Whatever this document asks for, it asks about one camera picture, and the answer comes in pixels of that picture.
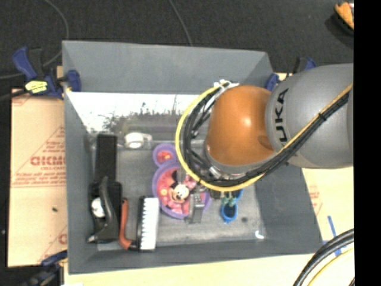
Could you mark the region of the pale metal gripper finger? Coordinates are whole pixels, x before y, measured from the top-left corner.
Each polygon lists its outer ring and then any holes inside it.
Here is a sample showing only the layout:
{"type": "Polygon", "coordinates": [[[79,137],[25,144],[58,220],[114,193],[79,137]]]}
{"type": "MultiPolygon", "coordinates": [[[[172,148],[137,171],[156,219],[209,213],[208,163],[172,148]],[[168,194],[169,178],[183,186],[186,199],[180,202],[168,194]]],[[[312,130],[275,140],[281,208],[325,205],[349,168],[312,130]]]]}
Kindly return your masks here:
{"type": "Polygon", "coordinates": [[[189,202],[188,223],[201,223],[204,208],[205,202],[201,197],[201,193],[191,194],[189,202]]]}

